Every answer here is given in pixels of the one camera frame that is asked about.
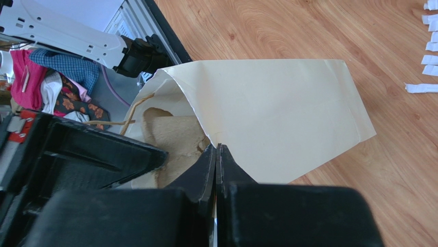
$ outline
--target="red cloth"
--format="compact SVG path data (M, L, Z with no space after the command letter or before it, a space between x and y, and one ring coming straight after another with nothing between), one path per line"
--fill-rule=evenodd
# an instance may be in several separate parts
M11 95L15 102L27 109L39 110L43 104L40 86L44 80L47 68L40 66L29 59L29 50L12 50L12 60L14 62L15 80L11 87ZM22 93L26 75L25 68L29 69L29 80L26 90Z

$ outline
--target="torn paper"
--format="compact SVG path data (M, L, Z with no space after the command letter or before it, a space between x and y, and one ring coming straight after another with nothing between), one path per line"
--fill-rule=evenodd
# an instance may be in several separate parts
M423 75L438 76L438 66L426 65L423 70Z
M432 43L438 42L438 32L432 33L432 36L430 37L430 42L432 42Z
M135 120L150 107L194 113L257 182L289 183L375 135L341 60L196 61L159 69L134 102L153 92Z
M422 15L421 19L423 20L423 24L429 25L432 21L438 21L438 14Z
M426 50L429 51L438 51L438 43L427 42Z
M438 56L424 55L421 61L423 65L438 65Z
M438 9L438 0L428 0L427 3L424 4L424 9L426 10Z
M429 24L429 32L436 32L438 31L438 21L432 21Z
M405 84L405 89L411 94L422 94L422 93L438 93L438 85L436 84Z

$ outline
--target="white paper strip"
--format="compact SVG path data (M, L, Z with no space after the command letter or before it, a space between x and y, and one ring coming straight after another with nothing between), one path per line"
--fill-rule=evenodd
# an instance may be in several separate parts
M437 84L405 84L405 89L411 94L438 93Z
M436 10L438 8L438 0L428 0L427 4L425 4L425 9L428 10Z
M425 55L421 61L422 65L438 65L438 56Z
M438 31L438 21L432 21L429 24L429 32L436 32Z
M423 20L423 24L429 25L432 21L438 21L438 14L422 15L421 19Z
M423 75L438 76L438 66L426 65L423 70Z
M438 43L427 42L426 50L438 51Z
M432 42L432 43L438 42L438 32L432 33L432 36L430 37L430 42Z

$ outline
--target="white cloth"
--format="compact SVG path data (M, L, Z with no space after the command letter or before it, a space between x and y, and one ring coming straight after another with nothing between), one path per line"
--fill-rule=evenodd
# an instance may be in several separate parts
M77 122L88 122L90 121L90 117L88 115L82 114L80 112L70 112L64 116L64 118L74 120Z
M43 97L43 110L42 112L52 114L56 102L56 98L62 89L61 75L58 72L44 78L41 83L41 96Z

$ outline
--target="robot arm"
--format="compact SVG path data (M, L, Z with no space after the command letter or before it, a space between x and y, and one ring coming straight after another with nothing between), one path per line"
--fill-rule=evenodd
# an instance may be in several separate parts
M158 37L131 40L101 32L52 12L34 0L0 0L0 33L101 63L137 77L171 65Z

